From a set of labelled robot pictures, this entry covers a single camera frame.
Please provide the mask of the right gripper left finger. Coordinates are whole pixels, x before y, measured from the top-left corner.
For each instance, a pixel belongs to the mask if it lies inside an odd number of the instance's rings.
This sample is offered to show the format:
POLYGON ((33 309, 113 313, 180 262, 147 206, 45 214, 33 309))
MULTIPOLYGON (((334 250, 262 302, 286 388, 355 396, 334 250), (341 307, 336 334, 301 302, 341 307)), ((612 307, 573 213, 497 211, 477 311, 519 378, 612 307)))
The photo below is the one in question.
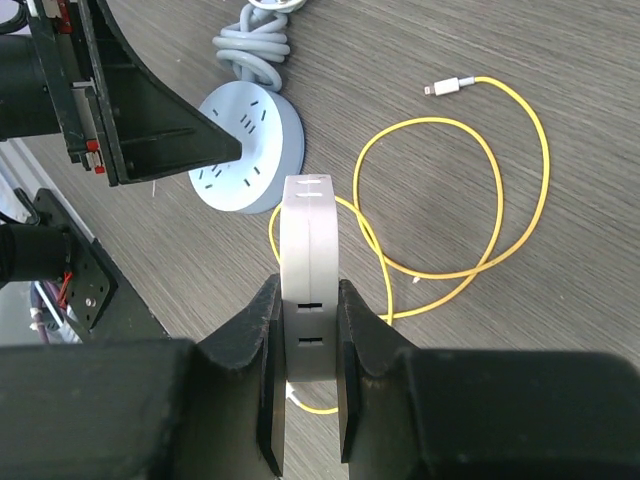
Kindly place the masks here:
POLYGON ((188 339, 5 347, 5 479, 275 479, 284 464, 280 280, 188 339))

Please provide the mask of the white charger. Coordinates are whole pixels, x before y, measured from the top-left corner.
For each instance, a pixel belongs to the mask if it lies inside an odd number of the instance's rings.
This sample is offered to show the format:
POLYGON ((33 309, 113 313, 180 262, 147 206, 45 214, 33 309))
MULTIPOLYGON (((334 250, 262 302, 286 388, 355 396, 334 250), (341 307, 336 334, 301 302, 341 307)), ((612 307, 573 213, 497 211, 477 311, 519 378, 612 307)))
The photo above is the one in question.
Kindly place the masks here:
POLYGON ((339 235, 331 177, 289 176, 279 220, 287 379, 336 378, 339 235))

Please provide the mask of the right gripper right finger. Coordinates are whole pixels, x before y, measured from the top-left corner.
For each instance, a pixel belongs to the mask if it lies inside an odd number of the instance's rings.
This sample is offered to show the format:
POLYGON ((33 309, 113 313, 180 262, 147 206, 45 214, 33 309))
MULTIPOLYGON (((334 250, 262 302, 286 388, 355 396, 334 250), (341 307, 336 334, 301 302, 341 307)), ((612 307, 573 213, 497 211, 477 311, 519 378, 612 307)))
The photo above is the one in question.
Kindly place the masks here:
POLYGON ((427 349, 339 285, 341 460, 353 479, 635 479, 639 372, 604 352, 427 349))

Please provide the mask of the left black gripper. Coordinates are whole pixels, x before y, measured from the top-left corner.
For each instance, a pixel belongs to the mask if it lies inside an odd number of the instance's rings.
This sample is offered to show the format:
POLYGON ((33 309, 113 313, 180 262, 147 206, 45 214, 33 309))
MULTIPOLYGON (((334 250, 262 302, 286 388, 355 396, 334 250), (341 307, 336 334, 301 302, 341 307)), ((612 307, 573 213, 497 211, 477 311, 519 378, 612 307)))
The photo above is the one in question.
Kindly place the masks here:
POLYGON ((150 71, 107 2, 3 1, 1 140, 58 133, 70 160, 106 171, 111 186, 242 154, 239 140, 150 71))

